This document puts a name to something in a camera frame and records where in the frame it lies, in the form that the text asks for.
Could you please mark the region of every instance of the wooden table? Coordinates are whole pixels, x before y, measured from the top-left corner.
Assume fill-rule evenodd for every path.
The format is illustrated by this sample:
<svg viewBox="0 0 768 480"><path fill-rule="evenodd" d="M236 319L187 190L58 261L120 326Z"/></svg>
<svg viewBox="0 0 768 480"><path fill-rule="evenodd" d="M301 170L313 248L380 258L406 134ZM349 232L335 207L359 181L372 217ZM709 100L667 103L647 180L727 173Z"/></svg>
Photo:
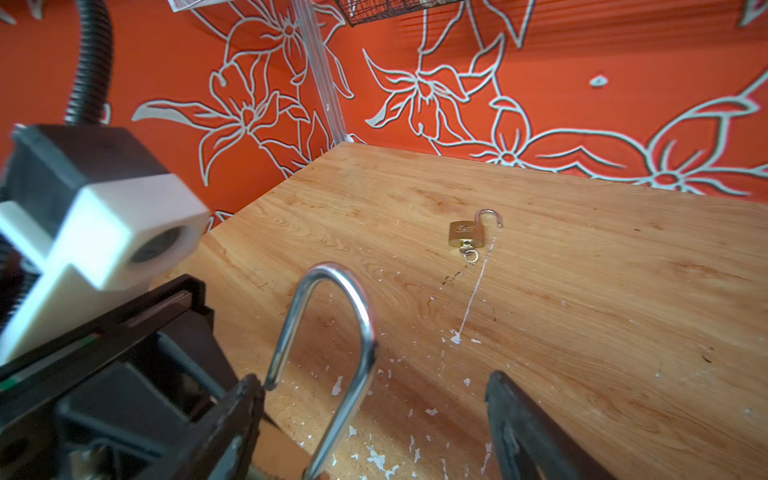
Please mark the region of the wooden table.
<svg viewBox="0 0 768 480"><path fill-rule="evenodd" d="M448 225L480 208L505 227L485 217L473 266ZM768 475L766 250L764 205L341 144L173 275L207 283L225 353L261 379L304 272L334 261L359 276L380 370L332 478L498 478L483 402L496 369L621 478L755 478ZM350 305L321 284L266 406L306 450L358 355Z"/></svg>

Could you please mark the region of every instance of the black flexible hose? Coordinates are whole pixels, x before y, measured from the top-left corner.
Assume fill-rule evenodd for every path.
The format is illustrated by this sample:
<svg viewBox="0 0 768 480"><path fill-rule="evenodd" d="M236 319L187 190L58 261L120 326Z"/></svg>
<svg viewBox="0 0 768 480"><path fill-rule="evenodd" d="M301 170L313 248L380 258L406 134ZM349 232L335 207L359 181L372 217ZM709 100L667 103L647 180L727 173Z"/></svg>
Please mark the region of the black flexible hose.
<svg viewBox="0 0 768 480"><path fill-rule="evenodd" d="M114 39L104 0L76 0L80 13L80 58L64 123L98 124L109 94Z"/></svg>

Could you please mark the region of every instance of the orange wall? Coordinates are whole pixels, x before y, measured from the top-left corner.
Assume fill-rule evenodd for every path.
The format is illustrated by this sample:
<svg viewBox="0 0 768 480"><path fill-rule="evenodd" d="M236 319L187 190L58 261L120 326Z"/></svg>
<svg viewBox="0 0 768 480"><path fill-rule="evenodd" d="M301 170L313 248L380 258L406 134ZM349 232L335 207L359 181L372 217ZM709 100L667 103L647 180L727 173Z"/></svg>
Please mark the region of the orange wall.
<svg viewBox="0 0 768 480"><path fill-rule="evenodd" d="M768 15L744 0L471 0L351 28L316 5L359 141L768 202ZM14 123L60 122L74 2L0 22L0 156ZM212 225L330 146L289 0L172 13L111 0L111 124L214 211ZM597 82L602 76L603 83Z"/></svg>
<svg viewBox="0 0 768 480"><path fill-rule="evenodd" d="M472 0L329 45L368 143L768 202L766 8Z"/></svg>

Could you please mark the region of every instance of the camera lens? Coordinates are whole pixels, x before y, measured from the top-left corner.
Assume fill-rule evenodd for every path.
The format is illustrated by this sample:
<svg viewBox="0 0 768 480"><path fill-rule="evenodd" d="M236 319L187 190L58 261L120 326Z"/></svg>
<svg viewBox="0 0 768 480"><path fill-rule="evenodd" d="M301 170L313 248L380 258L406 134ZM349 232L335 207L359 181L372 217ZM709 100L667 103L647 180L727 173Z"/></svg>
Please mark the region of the camera lens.
<svg viewBox="0 0 768 480"><path fill-rule="evenodd" d="M176 240L178 240L180 235L181 227L165 230L163 233L142 245L131 257L131 262L142 263L152 260L176 243Z"/></svg>

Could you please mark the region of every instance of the painted leaf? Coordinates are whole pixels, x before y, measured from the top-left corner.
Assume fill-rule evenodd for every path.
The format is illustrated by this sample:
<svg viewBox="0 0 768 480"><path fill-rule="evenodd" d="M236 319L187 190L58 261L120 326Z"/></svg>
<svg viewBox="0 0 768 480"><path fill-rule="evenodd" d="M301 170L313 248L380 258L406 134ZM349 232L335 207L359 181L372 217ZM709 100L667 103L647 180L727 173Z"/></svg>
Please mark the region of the painted leaf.
<svg viewBox="0 0 768 480"><path fill-rule="evenodd" d="M568 130L539 134L519 155L537 170L579 167L587 175L612 180L643 177L645 156L631 139L607 131Z"/></svg>
<svg viewBox="0 0 768 480"><path fill-rule="evenodd" d="M170 100L152 100L139 105L131 120L147 118L175 121L200 130L213 130L232 121L228 113L223 114L200 102L183 103Z"/></svg>

